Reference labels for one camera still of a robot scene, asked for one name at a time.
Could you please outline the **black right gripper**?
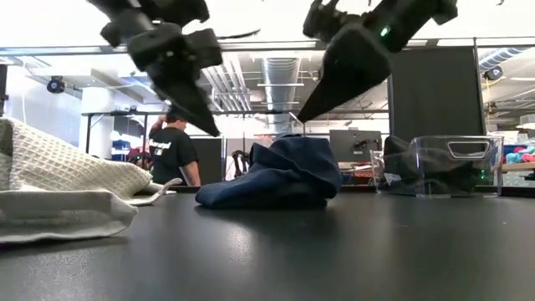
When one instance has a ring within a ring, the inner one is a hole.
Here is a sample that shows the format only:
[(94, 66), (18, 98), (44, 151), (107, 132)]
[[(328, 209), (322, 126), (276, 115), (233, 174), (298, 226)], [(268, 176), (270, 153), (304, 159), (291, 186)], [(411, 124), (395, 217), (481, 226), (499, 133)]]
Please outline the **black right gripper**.
[(382, 83), (390, 75), (390, 53), (401, 51), (430, 19), (442, 25), (457, 16), (457, 0), (380, 0), (361, 15), (361, 25), (347, 24), (334, 35), (298, 119), (310, 121)]

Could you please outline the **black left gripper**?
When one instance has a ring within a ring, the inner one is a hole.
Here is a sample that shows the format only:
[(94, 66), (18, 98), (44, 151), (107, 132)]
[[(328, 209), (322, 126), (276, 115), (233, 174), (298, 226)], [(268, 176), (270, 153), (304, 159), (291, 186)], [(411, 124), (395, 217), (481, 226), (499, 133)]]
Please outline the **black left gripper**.
[[(211, 29), (183, 34), (175, 23), (154, 24), (140, 10), (123, 10), (102, 28), (101, 36), (114, 48), (125, 45), (137, 69), (146, 71), (158, 93), (171, 102), (172, 111), (208, 135), (220, 135), (206, 93), (189, 70), (222, 63)], [(148, 69), (156, 64), (170, 69)]]

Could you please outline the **navy blue towel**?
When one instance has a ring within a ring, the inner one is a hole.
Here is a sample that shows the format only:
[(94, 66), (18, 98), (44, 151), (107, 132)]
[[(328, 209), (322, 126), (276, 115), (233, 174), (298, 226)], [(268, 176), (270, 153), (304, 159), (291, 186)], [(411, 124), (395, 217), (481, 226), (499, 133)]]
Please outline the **navy blue towel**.
[(202, 186), (196, 202), (209, 209), (325, 207), (343, 184), (329, 141), (284, 135), (269, 147), (255, 144), (248, 173)]

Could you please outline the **white waffle towel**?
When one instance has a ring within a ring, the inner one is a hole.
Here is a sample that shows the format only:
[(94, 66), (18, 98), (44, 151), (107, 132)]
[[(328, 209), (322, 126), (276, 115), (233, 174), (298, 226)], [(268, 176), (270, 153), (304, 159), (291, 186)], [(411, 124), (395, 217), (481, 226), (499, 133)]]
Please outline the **white waffle towel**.
[(157, 184), (134, 164), (88, 155), (21, 121), (0, 118), (0, 191), (107, 191), (144, 206), (181, 183)]

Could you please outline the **clear plastic basket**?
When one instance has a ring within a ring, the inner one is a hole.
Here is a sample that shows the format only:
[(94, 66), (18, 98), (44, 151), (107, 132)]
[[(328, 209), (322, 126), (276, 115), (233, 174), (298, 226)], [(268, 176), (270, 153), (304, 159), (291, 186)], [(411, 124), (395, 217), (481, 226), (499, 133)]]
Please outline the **clear plastic basket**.
[[(416, 195), (425, 198), (499, 196), (502, 190), (503, 138), (474, 135), (428, 135), (407, 142), (417, 148), (433, 148), (449, 151), (455, 158), (481, 159), (481, 175), (474, 191), (465, 194)], [(383, 150), (371, 151), (372, 179), (377, 183), (384, 170)]]

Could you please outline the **person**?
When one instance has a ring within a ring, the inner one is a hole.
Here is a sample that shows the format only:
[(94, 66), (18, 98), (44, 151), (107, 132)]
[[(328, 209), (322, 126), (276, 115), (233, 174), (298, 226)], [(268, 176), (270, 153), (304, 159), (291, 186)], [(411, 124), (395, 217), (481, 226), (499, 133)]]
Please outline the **person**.
[(149, 147), (153, 182), (166, 184), (180, 178), (183, 186), (201, 186), (198, 155), (192, 139), (185, 132), (187, 122), (168, 111), (152, 125)]

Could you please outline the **small black panel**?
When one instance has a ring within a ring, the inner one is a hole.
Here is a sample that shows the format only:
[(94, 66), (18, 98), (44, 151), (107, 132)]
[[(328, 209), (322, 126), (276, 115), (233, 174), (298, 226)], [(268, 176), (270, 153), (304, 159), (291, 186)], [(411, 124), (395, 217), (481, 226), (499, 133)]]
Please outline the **small black panel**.
[(222, 140), (216, 138), (194, 138), (193, 145), (198, 155), (201, 184), (222, 180)]

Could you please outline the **black monitor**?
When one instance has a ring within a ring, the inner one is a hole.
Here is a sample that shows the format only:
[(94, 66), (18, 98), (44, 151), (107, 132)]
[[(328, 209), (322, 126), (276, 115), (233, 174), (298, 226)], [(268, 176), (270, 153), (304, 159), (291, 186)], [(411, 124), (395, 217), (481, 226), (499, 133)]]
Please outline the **black monitor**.
[(365, 130), (331, 130), (329, 144), (337, 162), (368, 162), (383, 145), (379, 131)]

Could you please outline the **black partition panel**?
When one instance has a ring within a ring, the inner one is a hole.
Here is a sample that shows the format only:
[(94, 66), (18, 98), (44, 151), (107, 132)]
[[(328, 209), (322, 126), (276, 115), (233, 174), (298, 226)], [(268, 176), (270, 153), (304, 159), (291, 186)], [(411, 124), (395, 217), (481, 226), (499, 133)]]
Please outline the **black partition panel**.
[(473, 47), (413, 48), (391, 60), (390, 133), (404, 141), (425, 135), (485, 135), (482, 92)]

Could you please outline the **pile of colourful cloths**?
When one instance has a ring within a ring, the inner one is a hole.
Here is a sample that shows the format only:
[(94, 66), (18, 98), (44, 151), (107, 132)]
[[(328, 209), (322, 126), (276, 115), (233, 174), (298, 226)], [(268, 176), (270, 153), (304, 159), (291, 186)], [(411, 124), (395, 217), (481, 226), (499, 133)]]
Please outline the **pile of colourful cloths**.
[(506, 154), (507, 164), (535, 162), (535, 146), (517, 147), (514, 152)]

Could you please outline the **silver ceiling duct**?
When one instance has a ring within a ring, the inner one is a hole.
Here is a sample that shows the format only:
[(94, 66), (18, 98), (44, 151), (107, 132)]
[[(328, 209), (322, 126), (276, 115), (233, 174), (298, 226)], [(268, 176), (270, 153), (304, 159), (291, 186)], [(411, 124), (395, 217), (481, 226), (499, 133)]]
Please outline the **silver ceiling duct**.
[(294, 104), (300, 66), (301, 59), (299, 58), (262, 60), (263, 88), (267, 109), (278, 111), (278, 114), (267, 115), (268, 129), (274, 134), (291, 131), (293, 117), (288, 112)]

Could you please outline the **black overhead frame bar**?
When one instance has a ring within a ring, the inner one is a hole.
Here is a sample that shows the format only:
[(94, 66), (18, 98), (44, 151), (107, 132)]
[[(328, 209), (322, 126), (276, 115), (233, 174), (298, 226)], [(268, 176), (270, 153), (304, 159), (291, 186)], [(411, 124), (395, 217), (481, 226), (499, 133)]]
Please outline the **black overhead frame bar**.
[[(498, 47), (535, 47), (535, 37), (505, 38), (417, 38), (408, 42), (407, 48), (442, 47), (442, 46), (473, 46), (483, 48)], [(325, 45), (319, 41), (287, 41), (287, 42), (221, 42), (224, 52), (248, 52), (270, 50), (324, 50)], [(125, 54), (126, 47), (112, 48), (106, 45), (95, 46), (46, 46), (46, 47), (3, 47), (0, 56), (55, 56), (55, 55), (96, 55)]]

